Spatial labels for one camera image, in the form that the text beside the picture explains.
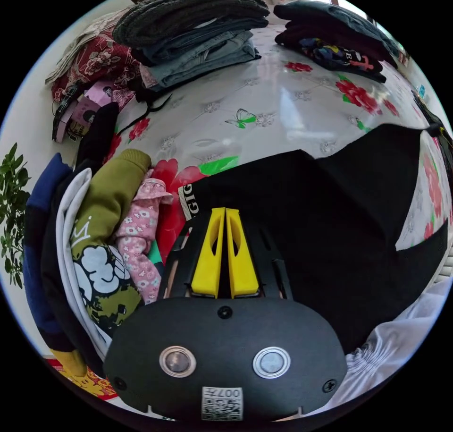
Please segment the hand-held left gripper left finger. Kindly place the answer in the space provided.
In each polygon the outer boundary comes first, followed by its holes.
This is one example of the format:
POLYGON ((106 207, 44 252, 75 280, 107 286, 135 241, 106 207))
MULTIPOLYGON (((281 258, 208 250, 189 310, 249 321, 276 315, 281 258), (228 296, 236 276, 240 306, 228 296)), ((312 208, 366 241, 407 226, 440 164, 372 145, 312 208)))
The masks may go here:
POLYGON ((206 229, 191 282, 193 295, 217 295, 220 284, 223 233, 226 209, 213 208, 206 229))

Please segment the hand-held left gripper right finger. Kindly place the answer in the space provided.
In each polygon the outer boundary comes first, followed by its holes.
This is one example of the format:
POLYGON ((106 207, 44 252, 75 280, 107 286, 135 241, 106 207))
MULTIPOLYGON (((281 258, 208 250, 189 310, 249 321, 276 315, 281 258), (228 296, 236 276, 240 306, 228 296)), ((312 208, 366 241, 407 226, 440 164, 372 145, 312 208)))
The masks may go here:
POLYGON ((226 230, 231 295, 257 295, 259 283, 237 209, 226 209, 226 230))

